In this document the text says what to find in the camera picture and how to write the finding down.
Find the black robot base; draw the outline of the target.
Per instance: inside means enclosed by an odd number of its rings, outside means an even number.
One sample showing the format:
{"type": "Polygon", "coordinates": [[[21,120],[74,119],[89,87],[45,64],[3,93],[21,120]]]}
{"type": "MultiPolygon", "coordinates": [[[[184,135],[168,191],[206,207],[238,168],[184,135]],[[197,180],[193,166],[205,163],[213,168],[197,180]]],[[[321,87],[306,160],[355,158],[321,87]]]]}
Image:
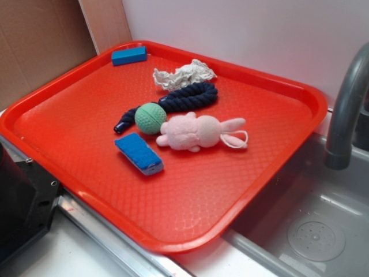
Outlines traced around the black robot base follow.
{"type": "Polygon", "coordinates": [[[40,164],[15,162],[1,146],[1,266],[49,232],[60,192],[40,164]]]}

